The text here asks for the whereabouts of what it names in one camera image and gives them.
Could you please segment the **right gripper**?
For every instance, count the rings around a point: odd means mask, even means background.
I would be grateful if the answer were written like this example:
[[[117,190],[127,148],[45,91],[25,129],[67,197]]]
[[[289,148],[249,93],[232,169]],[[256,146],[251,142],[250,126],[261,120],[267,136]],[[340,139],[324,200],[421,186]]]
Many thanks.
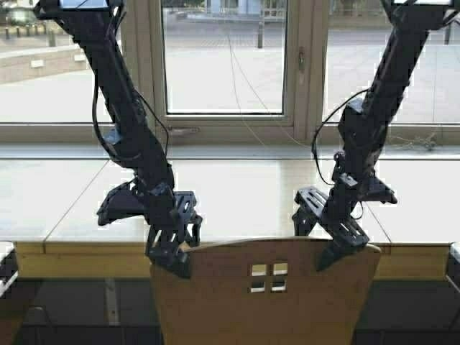
[[[297,211],[293,214],[294,235],[309,236],[316,225],[331,236],[331,242],[321,252],[316,270],[322,272],[342,258],[363,250],[369,237],[351,215],[363,202],[396,204],[395,192],[374,173],[362,180],[341,173],[330,193],[318,188],[304,187],[295,194]]]

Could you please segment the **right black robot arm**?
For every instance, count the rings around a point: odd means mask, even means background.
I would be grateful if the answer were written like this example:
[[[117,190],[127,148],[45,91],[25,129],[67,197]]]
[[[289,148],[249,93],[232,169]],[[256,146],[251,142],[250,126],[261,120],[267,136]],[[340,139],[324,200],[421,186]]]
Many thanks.
[[[377,177],[375,165],[429,34],[459,14],[458,1],[383,1],[382,7],[392,31],[364,98],[353,95],[342,106],[343,148],[333,157],[331,189],[323,193],[314,186],[304,187],[295,195],[295,235],[307,236],[320,225],[331,236],[315,264],[319,272],[369,243],[351,214],[357,204],[397,203],[395,192]]]

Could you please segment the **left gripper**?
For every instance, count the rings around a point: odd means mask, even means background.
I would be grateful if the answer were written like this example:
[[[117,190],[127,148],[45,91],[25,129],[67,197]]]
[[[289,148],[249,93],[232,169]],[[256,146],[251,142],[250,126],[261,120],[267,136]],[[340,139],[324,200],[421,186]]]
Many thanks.
[[[173,191],[162,183],[152,190],[143,190],[137,179],[111,189],[96,212],[98,225],[142,216],[149,225],[160,228],[185,226],[185,243],[189,247],[201,244],[203,218],[195,210],[194,192]],[[177,241],[168,239],[161,229],[149,228],[144,255],[149,261],[183,279],[191,278],[190,255]]]

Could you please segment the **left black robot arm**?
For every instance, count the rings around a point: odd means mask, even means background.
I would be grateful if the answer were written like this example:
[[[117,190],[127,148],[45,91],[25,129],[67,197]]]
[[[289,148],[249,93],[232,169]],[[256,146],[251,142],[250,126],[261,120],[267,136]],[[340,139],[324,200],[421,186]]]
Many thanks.
[[[38,20],[54,21],[84,52],[94,75],[92,122],[96,137],[118,166],[134,177],[107,194],[98,225],[141,216],[149,225],[144,254],[150,262],[188,279],[187,247],[200,244],[202,218],[191,191],[176,191],[172,165],[150,130],[150,105],[136,89],[116,39],[125,1],[38,1]]]

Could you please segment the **robot base right corner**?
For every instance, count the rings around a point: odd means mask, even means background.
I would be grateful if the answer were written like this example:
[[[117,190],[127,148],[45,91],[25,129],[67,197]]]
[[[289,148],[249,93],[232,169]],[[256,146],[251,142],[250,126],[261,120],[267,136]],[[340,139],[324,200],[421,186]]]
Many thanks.
[[[459,243],[450,245],[446,261],[446,279],[459,292]]]

